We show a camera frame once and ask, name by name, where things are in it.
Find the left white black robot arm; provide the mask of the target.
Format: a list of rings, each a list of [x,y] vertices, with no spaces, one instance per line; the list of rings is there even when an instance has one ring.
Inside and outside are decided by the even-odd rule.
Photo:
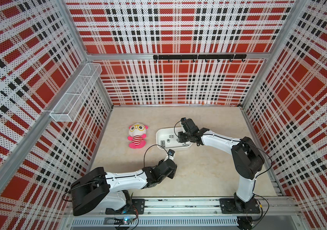
[[[173,179],[177,165],[172,159],[161,160],[154,167],[126,173],[105,172],[97,167],[70,186],[74,216],[82,216],[99,204],[114,211],[128,211],[132,205],[130,189],[152,188],[164,179]]]

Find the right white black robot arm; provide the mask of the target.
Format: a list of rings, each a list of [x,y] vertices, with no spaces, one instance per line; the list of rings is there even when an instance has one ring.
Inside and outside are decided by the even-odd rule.
[[[239,174],[239,184],[234,194],[235,210],[245,212],[256,204],[254,188],[256,178],[260,175],[265,159],[252,139],[244,137],[235,139],[217,134],[210,129],[199,129],[192,119],[180,120],[183,131],[178,132],[179,142],[192,142],[198,146],[210,146],[232,156],[234,166]]]

